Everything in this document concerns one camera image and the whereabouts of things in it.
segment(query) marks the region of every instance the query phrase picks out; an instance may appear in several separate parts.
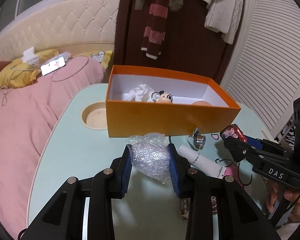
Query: phone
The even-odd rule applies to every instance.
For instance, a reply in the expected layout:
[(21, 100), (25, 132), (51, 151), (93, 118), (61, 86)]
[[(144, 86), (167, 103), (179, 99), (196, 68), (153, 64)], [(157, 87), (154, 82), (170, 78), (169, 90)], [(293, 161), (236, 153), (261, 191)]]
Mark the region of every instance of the phone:
[(56, 60), (50, 61), (48, 64), (41, 66), (42, 76), (63, 67), (66, 64), (64, 57), (60, 57)]

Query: striped wall panel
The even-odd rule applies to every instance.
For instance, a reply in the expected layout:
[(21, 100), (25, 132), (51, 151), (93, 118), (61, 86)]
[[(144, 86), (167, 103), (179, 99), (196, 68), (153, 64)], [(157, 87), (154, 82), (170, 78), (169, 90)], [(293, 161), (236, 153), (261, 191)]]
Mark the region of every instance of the striped wall panel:
[(243, 53), (227, 92), (269, 130), (300, 83), (300, 9), (293, 0), (256, 0)]

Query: screw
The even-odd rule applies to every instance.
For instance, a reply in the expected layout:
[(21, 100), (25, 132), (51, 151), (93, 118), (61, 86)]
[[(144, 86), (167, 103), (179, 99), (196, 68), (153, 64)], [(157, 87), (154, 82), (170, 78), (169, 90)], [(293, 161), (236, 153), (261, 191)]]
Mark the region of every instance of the screw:
[(111, 168), (106, 168), (103, 170), (103, 173), (106, 175), (110, 175), (112, 172), (113, 172), (113, 169), (111, 169)]
[(227, 176), (225, 176), (225, 180), (226, 180), (226, 182), (233, 182), (234, 178), (230, 175), (227, 175)]
[(198, 170), (197, 170), (196, 168), (189, 168), (189, 169), (188, 169), (188, 172), (189, 172), (190, 174), (196, 174), (196, 173), (198, 172)]
[(69, 179), (67, 179), (67, 182), (69, 184), (74, 184), (77, 181), (77, 179), (75, 177), (70, 177)]

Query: brown door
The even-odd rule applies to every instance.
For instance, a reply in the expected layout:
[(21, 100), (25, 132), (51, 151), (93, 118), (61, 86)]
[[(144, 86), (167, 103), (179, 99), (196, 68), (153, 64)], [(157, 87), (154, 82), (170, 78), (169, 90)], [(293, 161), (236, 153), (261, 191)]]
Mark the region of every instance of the brown door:
[(172, 69), (213, 78), (221, 82), (233, 45), (225, 43), (221, 33), (204, 28), (207, 4), (202, 0), (184, 0), (177, 12), (168, 12), (162, 53), (156, 60), (141, 51), (141, 43), (150, 4), (135, 10), (137, 0), (120, 0), (114, 63)]

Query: table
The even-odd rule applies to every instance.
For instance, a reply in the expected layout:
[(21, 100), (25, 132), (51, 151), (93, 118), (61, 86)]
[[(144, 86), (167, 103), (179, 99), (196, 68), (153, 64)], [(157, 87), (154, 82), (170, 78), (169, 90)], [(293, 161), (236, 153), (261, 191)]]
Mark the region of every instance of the table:
[[(82, 110), (94, 102), (104, 101), (106, 90), (107, 84), (91, 85), (81, 90), (59, 119), (38, 164), (28, 204), (29, 224), (67, 178), (93, 177), (122, 155), (126, 138), (109, 138), (107, 130), (91, 130), (81, 120)], [(266, 134), (271, 138), (260, 119), (247, 106), (240, 106), (242, 109), (234, 123), (246, 135), (264, 138), (263, 134)], [(204, 156), (211, 160), (231, 158), (221, 139), (215, 140), (210, 134), (206, 137), (201, 150)], [(178, 149), (181, 144), (187, 144), (187, 136), (173, 136), (171, 141)], [(250, 163), (242, 161), (240, 177), (247, 183), (253, 174), (251, 197), (261, 207), (267, 194), (266, 187), (261, 176), (253, 173), (251, 168)], [(112, 209), (117, 240), (185, 239), (187, 221), (181, 220), (180, 202), (170, 180), (162, 184), (133, 168), (128, 193), (122, 200), (112, 200)], [(218, 239), (217, 228), (214, 216), (215, 239)]]

